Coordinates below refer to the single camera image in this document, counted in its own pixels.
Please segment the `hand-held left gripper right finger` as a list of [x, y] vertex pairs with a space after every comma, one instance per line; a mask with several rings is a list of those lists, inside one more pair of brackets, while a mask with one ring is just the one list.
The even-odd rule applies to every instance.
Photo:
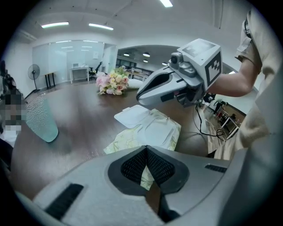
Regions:
[[229, 194], [220, 185], [228, 161], [146, 147], [146, 163], [154, 178], [146, 195], [146, 216], [220, 216]]

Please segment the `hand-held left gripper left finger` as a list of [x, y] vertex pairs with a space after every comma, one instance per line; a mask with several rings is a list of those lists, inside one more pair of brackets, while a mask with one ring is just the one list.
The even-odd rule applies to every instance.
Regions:
[[70, 226], [161, 226], [163, 221], [143, 196], [121, 193], [109, 180], [110, 164], [135, 151], [125, 149], [86, 161], [48, 184], [33, 202], [45, 210], [70, 184], [84, 188], [62, 218]]

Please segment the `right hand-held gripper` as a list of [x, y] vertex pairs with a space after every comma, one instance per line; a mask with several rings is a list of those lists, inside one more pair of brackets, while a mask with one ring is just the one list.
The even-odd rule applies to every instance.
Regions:
[[221, 47], [195, 39], [172, 53], [168, 66], [153, 72], [140, 86], [137, 101], [141, 105], [175, 97], [184, 107], [197, 105], [222, 74]]

